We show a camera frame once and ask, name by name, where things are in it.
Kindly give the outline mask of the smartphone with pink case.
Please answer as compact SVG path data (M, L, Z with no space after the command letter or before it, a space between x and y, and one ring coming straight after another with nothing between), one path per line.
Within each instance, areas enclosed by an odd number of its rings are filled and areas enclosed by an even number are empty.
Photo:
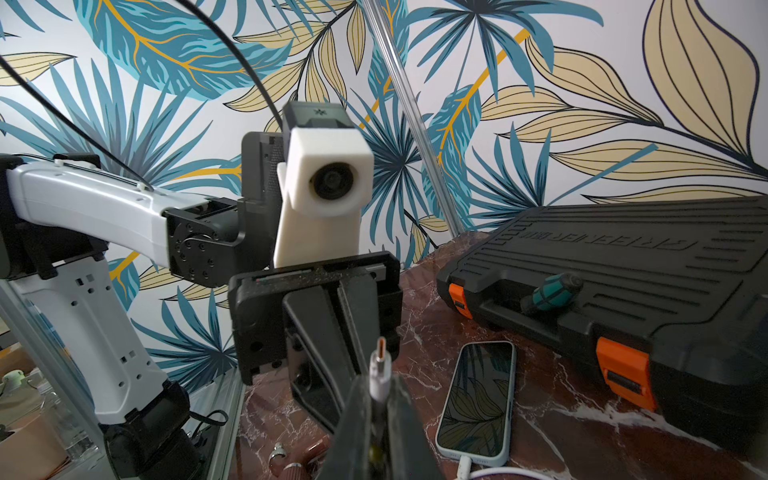
M508 340L463 345L435 434L447 458L501 467L509 459L516 348Z

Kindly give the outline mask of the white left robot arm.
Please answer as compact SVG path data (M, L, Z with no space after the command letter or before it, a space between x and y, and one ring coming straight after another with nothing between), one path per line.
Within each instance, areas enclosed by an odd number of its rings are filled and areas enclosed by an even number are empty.
M334 431L377 338L399 346L402 291L389 253L351 255L325 229L328 254L279 262L289 205L262 154L239 200L149 189L69 158L1 159L1 275L51 322L86 379L106 453L122 478L201 479L186 390L143 347L113 289L108 245L134 249L195 284L226 286L239 370L250 382L287 361L307 378L298 402Z

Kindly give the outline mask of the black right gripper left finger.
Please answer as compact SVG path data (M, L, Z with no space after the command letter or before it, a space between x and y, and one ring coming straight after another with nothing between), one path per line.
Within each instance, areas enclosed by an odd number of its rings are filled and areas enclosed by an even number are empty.
M372 397L367 376L358 376L347 398L318 480L364 480L371 477Z

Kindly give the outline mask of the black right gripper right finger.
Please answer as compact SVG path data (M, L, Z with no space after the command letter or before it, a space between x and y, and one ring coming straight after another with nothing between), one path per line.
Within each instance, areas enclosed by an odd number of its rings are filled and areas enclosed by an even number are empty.
M388 479L443 480L405 382L392 378L387 400Z

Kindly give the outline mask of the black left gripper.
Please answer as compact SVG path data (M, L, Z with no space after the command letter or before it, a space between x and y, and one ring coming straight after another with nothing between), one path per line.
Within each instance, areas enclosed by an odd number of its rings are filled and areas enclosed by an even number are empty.
M241 273L228 303L242 381L287 361L293 399L327 432L378 340L399 355L400 262L387 251Z

